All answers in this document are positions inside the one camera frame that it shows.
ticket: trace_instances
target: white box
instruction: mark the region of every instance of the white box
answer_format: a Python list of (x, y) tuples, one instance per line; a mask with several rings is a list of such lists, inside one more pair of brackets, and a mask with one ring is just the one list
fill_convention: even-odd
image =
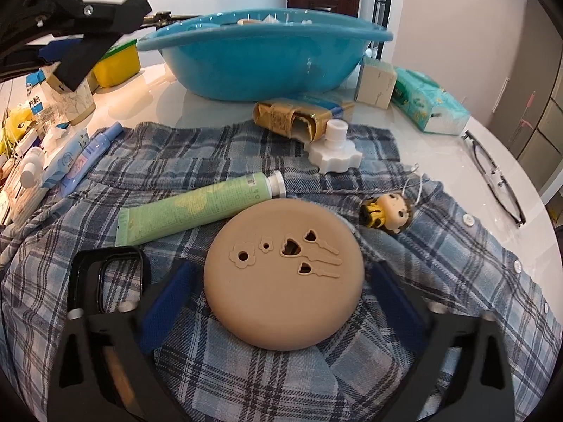
[(362, 103), (387, 109), (396, 80), (397, 72), (392, 65), (364, 56), (361, 61), (355, 99)]

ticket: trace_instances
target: plaid shirt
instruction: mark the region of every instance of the plaid shirt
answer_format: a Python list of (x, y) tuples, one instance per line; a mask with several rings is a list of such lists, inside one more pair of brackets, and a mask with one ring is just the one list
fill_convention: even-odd
[[(6, 227), (0, 236), (2, 309), (23, 399), (33, 413), (46, 418), (72, 256), (114, 245), (120, 207), (278, 169), (288, 197), (324, 205), (349, 222), (366, 262), (387, 260), (407, 284), (455, 313), (496, 313), (512, 367), (517, 420), (523, 420), (542, 397), (561, 345), (561, 326), (545, 313), (541, 289), (514, 271), (516, 255), (479, 220), (464, 225), (464, 211), (439, 182), (424, 178), (412, 223), (398, 236), (359, 226), (361, 202), (402, 189), (410, 169), (400, 163), (389, 131), (353, 125), (350, 138), (364, 154), (360, 169), (319, 175), (302, 144), (251, 122), (188, 130), (144, 123), (119, 136), (74, 193), (60, 201), (51, 194), (22, 229)], [(418, 183), (411, 183), (406, 194), (414, 199)], [(203, 265), (223, 225), (142, 246), (152, 280), (160, 280), (175, 259)], [(133, 270), (116, 264), (106, 272), (106, 309), (138, 293)], [(0, 337), (0, 365), (16, 387)], [(155, 355), (162, 379), (197, 421), (369, 420), (413, 363), (367, 285), (345, 326), (317, 346), (293, 352), (266, 351), (233, 337), (213, 317), (200, 287)], [(423, 415), (437, 407), (454, 363), (452, 352)]]

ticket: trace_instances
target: green lid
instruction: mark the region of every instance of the green lid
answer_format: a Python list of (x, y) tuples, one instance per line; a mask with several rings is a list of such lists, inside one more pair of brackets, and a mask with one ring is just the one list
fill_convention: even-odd
[(119, 44), (117, 46), (113, 46), (110, 50), (108, 50), (103, 57), (98, 60), (99, 62), (101, 62), (102, 60), (105, 60), (108, 57), (111, 57), (113, 55), (115, 55), (117, 52), (121, 52), (123, 49), (127, 49), (128, 47), (134, 46), (137, 44), (137, 40), (131, 40), (131, 41), (127, 41), (126, 43), (123, 44)]

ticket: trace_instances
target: teal tissue package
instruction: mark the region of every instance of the teal tissue package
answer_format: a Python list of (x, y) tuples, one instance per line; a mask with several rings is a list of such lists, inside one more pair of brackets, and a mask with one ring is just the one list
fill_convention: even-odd
[(397, 81), (391, 100), (423, 131), (459, 135), (467, 111), (440, 84), (423, 73), (395, 67)]

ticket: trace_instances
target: white gear-shaped object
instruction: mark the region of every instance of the white gear-shaped object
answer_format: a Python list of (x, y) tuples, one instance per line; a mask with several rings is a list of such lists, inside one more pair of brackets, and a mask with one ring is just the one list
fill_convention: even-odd
[(319, 167), (320, 174), (344, 173), (348, 168), (359, 168), (361, 152), (353, 141), (346, 139), (348, 124), (341, 119), (327, 122), (327, 131), (319, 139), (305, 145), (309, 162)]

